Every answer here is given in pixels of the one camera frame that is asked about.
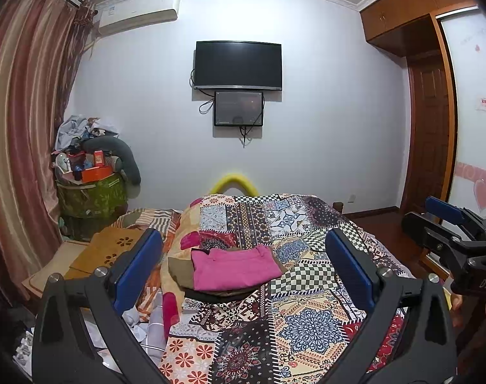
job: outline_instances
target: wooden floor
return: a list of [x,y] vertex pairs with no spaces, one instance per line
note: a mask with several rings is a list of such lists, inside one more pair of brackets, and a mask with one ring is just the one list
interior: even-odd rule
[[388,212],[351,220],[373,234],[415,277],[425,278],[428,272],[419,265],[423,250],[402,232],[401,218],[398,212]]

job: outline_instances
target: curtain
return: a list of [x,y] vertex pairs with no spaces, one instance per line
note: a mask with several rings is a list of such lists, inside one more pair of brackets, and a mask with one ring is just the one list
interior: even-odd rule
[[58,127],[63,122],[63,113],[69,102],[72,84],[76,77],[77,68],[80,65],[81,54],[83,53],[83,48],[85,47],[87,38],[93,28],[93,15],[95,13],[93,6],[94,4],[91,1],[85,1],[81,7],[77,9],[76,16],[74,17],[69,32],[65,59],[60,73],[62,79],[59,85],[58,107],[54,117],[56,131],[58,131]]
[[66,65],[77,61],[78,11],[65,0],[8,0],[0,13],[0,264],[23,295],[21,281],[61,243],[50,152],[75,77]]

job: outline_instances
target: black tv screen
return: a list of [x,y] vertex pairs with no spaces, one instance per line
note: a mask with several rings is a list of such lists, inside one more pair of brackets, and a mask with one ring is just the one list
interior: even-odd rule
[[197,42],[195,88],[282,90],[282,45]]

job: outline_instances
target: door frame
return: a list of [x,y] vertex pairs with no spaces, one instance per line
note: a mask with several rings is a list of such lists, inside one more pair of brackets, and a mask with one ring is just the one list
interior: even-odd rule
[[[454,74],[453,74],[451,58],[449,55],[449,50],[447,48],[446,38],[442,31],[442,27],[436,17],[441,14],[445,14],[447,12],[460,10],[462,8],[474,7],[475,5],[476,5],[475,1],[469,0],[462,3],[451,5],[449,7],[441,8],[440,10],[435,10],[430,13],[431,21],[435,28],[435,32],[438,38],[438,44],[440,46],[440,51],[436,51],[436,53],[442,54],[443,67],[446,73],[447,94],[448,94],[448,101],[449,101],[449,142],[448,142],[448,150],[447,150],[446,170],[444,172],[442,193],[440,197],[440,199],[445,202],[449,199],[449,194],[451,192],[451,185],[453,182],[453,174],[454,174],[454,165],[456,160],[456,144],[457,144],[457,136],[458,136],[457,104],[456,104],[456,86],[454,83]],[[434,52],[422,53],[421,55],[417,55],[415,57],[412,57],[411,59],[418,60],[418,59],[422,59],[423,57],[428,57],[431,55],[434,55]],[[407,204],[406,201],[407,185],[410,182],[410,177],[412,174],[412,168],[413,168],[412,152],[413,152],[414,137],[415,137],[415,92],[413,90],[413,74],[411,72],[410,66],[408,66],[408,81],[410,84],[410,149],[408,154],[408,167],[407,167],[407,173],[405,179],[405,187],[403,188],[403,195],[401,198],[400,212],[402,213],[405,212],[405,207]]]

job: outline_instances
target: baseboard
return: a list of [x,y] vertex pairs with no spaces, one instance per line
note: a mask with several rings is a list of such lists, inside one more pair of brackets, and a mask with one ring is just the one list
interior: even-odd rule
[[389,206],[388,208],[372,209],[370,211],[345,213],[344,216],[349,219],[356,219],[365,218],[366,216],[381,215],[382,213],[399,212],[399,210],[400,209],[397,206]]

